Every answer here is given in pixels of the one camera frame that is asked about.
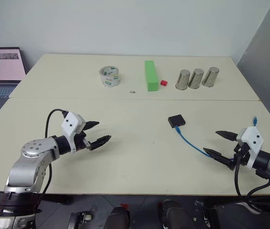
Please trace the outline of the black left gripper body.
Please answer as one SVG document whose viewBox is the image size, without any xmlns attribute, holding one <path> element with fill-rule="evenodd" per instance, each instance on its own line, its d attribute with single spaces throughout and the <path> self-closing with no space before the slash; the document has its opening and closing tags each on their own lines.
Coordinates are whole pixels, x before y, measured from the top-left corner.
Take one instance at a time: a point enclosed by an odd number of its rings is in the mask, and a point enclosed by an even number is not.
<svg viewBox="0 0 270 229">
<path fill-rule="evenodd" d="M 91 144 L 89 141 L 86 140 L 86 134 L 84 131 L 81 131 L 79 134 L 75 134 L 74 136 L 74 144 L 76 147 L 76 151 L 82 149 L 91 149 Z"/>
</svg>

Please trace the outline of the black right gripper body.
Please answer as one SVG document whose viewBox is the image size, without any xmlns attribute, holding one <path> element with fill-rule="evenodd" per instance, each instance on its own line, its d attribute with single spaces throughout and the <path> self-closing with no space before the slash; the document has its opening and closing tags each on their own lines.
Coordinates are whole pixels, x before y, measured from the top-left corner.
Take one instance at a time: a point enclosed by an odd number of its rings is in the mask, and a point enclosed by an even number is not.
<svg viewBox="0 0 270 229">
<path fill-rule="evenodd" d="M 233 161 L 231 162 L 230 165 L 230 170 L 234 170 L 236 165 L 237 165 L 237 161 L 239 158 L 239 165 L 245 166 L 248 163 L 249 157 L 250 157 L 250 153 L 249 153 L 250 147 L 248 146 L 247 143 L 243 143 L 241 146 L 240 144 L 237 144 L 236 147 L 234 148 L 234 157 L 233 157 Z"/>
</svg>

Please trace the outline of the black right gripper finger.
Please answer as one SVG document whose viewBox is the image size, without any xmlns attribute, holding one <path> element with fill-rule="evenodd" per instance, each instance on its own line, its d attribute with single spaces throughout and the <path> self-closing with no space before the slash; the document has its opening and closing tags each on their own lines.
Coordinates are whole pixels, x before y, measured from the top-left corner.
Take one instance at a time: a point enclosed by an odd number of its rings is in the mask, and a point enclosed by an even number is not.
<svg viewBox="0 0 270 229">
<path fill-rule="evenodd" d="M 229 131 L 216 131 L 216 134 L 220 135 L 221 137 L 230 140 L 230 141 L 237 141 L 237 134 Z"/>
<path fill-rule="evenodd" d="M 233 167 L 233 161 L 227 157 L 222 156 L 219 152 L 208 148 L 203 148 L 203 150 L 214 160 L 220 162 L 221 164 L 226 165 L 227 167 Z"/>
</svg>

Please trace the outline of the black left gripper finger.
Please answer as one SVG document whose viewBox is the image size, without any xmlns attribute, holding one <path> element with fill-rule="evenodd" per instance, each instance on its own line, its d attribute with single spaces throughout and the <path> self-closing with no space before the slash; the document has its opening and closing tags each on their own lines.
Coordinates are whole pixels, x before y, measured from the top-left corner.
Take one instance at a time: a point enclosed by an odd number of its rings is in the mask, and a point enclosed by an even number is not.
<svg viewBox="0 0 270 229">
<path fill-rule="evenodd" d="M 106 136 L 103 136 L 101 138 L 98 138 L 96 141 L 90 143 L 90 148 L 89 150 L 92 151 L 92 150 L 95 150 L 101 146 L 103 146 L 104 144 L 106 144 L 109 140 L 111 139 L 111 136 L 110 135 L 106 135 Z"/>
<path fill-rule="evenodd" d="M 88 121 L 86 122 L 85 126 L 84 126 L 84 131 L 93 128 L 94 126 L 98 125 L 99 122 L 98 121 Z"/>
</svg>

